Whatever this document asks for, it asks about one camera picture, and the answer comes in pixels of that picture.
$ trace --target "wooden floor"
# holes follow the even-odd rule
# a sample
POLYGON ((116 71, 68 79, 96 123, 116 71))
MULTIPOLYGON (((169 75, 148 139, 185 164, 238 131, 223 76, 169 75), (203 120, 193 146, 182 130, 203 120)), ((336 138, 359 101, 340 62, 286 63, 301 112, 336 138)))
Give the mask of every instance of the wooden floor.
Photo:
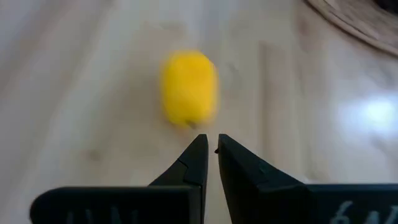
MULTIPOLYGON (((198 133, 211 151, 219 133, 229 134, 304 182, 398 181, 398 59, 306 4, 115 0, 90 38, 71 28, 81 7, 66 10, 42 53, 0 93, 0 164, 8 168, 0 178, 9 182, 0 223, 28 223, 30 202, 54 187, 146 185, 198 133), (76 40, 80 33, 86 38, 76 40), (90 47, 79 52, 77 42, 90 47), (214 61, 221 85, 215 122, 194 131, 164 121, 157 92, 159 65, 187 47, 214 61), (58 55, 81 56, 47 66, 58 55)), ((230 223, 216 155, 209 160, 206 222, 230 223)))

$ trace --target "blurry yellow object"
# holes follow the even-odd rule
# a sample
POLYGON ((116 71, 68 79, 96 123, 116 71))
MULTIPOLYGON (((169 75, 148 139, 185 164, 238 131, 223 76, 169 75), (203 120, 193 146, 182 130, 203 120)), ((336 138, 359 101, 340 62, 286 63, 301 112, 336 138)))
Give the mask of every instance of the blurry yellow object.
POLYGON ((162 99, 171 123, 187 127, 208 122, 216 112, 218 76, 197 51, 175 52, 162 74, 162 99))

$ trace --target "yellow object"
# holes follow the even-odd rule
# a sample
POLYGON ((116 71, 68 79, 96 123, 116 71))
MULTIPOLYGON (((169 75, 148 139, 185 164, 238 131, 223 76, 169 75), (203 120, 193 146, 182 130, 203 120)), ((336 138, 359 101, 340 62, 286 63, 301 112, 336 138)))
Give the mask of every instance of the yellow object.
POLYGON ((215 114, 218 76, 213 63, 202 53, 172 54, 161 82, 165 114, 171 123, 187 127, 205 123, 215 114))

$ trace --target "yellow foam piece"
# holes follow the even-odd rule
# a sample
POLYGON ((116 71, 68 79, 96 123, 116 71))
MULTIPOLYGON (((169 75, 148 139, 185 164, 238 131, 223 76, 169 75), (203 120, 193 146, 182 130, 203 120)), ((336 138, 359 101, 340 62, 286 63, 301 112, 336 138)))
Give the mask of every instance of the yellow foam piece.
POLYGON ((218 76, 213 63, 198 51, 173 53, 161 78, 165 115, 173 124, 187 127, 214 117, 218 76))

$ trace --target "wooden surface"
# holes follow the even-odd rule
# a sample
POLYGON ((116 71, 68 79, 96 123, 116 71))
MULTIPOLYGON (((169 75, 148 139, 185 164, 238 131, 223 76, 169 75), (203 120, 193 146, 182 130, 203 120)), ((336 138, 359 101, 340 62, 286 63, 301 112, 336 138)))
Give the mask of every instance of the wooden surface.
MULTIPOLYGON (((210 151, 219 133, 229 134, 304 182, 398 180, 398 60, 342 33, 301 2, 120 0, 91 44, 71 69, 73 79, 52 70, 53 78, 70 80, 48 90, 58 94, 56 106, 33 91, 37 83, 23 84, 26 77, 37 79, 27 70, 1 96, 7 99, 0 101, 3 122, 26 116, 12 114, 13 104, 18 111, 40 102, 52 106, 34 106, 33 115, 48 114, 36 132, 33 121, 8 125, 25 131, 14 131, 2 145, 13 157, 8 164, 21 171, 0 176, 16 180, 4 192, 0 223, 28 223, 30 202, 54 187, 146 185, 198 133, 207 133, 210 151), (164 121, 158 93, 163 58, 186 47, 201 49, 220 73, 217 119, 194 131, 164 121), (18 137, 33 134, 35 141, 19 144, 18 137)), ((46 68, 50 55, 31 63, 41 58, 38 68, 46 68)), ((208 175, 206 222, 230 223, 212 153, 208 175)))

